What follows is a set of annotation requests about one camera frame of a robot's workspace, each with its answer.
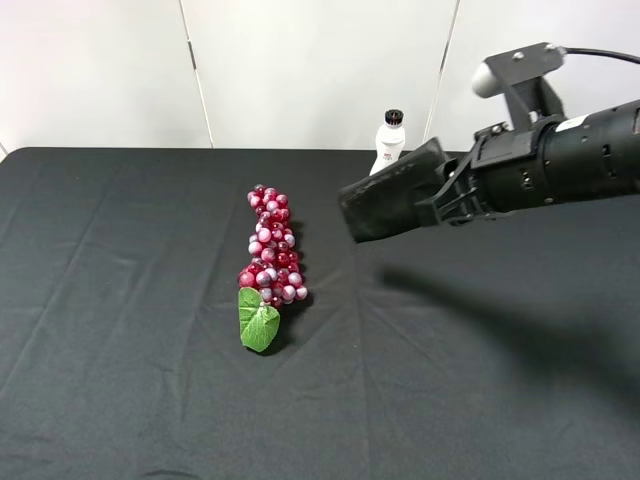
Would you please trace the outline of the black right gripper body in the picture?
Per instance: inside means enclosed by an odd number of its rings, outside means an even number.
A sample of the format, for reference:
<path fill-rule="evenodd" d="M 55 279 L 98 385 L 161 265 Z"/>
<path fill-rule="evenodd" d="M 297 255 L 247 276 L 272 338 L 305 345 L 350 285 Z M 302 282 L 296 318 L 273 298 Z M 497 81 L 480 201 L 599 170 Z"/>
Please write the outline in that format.
<path fill-rule="evenodd" d="M 469 218 L 639 193 L 637 100 L 526 133 L 487 127 L 474 139 Z"/>

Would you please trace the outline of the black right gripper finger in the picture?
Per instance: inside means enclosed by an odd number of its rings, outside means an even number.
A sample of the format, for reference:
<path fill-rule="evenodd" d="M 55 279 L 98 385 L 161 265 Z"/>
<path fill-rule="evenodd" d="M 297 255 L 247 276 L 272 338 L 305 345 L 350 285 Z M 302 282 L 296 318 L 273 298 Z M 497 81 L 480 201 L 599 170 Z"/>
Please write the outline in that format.
<path fill-rule="evenodd" d="M 436 168 L 440 186 L 427 198 L 415 202 L 422 227 L 460 226 L 481 216 L 478 186 L 471 168 L 476 157 L 477 152 L 472 150 L 461 158 L 447 158 Z"/>

